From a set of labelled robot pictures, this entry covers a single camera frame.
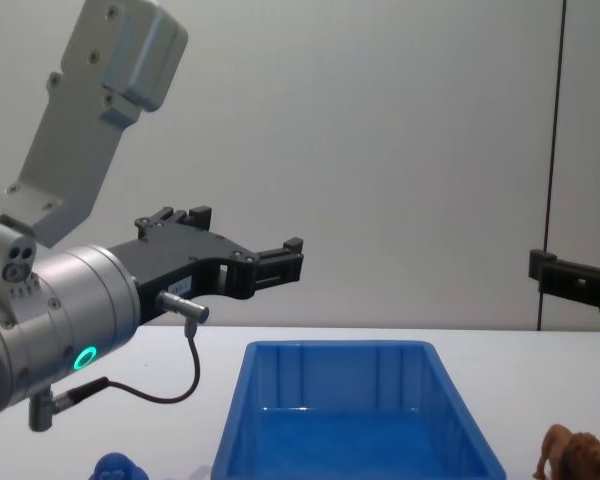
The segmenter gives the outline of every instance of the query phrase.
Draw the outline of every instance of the toy lion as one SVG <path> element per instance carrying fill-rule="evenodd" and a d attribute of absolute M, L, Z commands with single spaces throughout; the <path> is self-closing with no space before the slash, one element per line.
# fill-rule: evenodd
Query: toy lion
<path fill-rule="evenodd" d="M 546 480 L 547 460 L 552 480 L 600 480 L 600 441 L 590 433 L 571 433 L 562 425 L 553 425 L 542 442 L 534 478 Z"/>

